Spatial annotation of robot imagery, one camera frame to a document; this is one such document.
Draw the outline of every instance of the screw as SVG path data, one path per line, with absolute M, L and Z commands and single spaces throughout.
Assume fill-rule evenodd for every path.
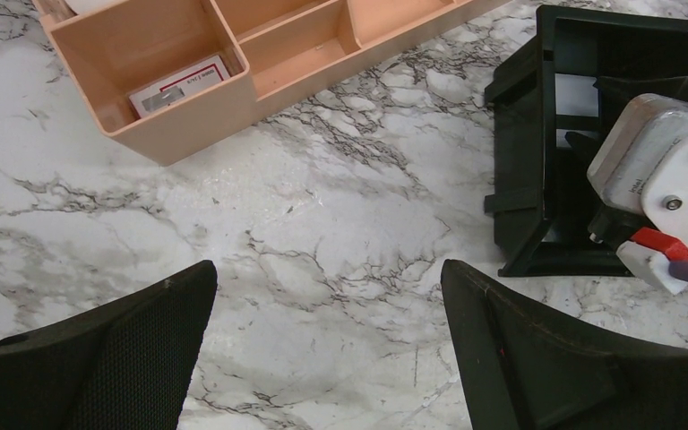
M 664 201 L 663 205 L 666 206 L 666 209 L 670 211 L 676 211 L 679 208 L 682 207 L 682 199 L 679 197 L 676 197 L 675 195 L 669 195 Z

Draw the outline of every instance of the white marble countertop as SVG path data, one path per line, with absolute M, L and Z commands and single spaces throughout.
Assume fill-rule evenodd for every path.
M 517 0 L 159 168 L 100 135 L 30 0 L 0 1 L 0 338 L 210 259 L 182 430 L 470 428 L 439 271 L 502 265 L 482 93 L 542 3 L 688 17 L 688 0 Z M 688 348 L 688 290 L 504 282 Z

